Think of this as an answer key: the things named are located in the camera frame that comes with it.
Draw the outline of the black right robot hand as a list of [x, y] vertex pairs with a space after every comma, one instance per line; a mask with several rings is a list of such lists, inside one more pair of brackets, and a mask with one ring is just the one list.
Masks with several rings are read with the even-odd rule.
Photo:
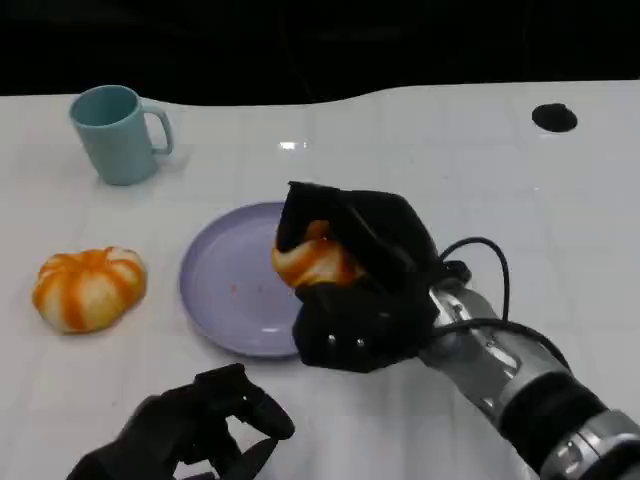
[[433, 239], [402, 196], [292, 181], [271, 254], [300, 300], [310, 367], [369, 373], [413, 358], [438, 315]]

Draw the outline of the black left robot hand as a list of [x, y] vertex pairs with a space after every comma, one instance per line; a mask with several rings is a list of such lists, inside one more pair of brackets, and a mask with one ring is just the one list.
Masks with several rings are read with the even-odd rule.
[[147, 397], [109, 444], [84, 455], [70, 479], [173, 479], [208, 461], [197, 479], [254, 479], [295, 426], [240, 363]]

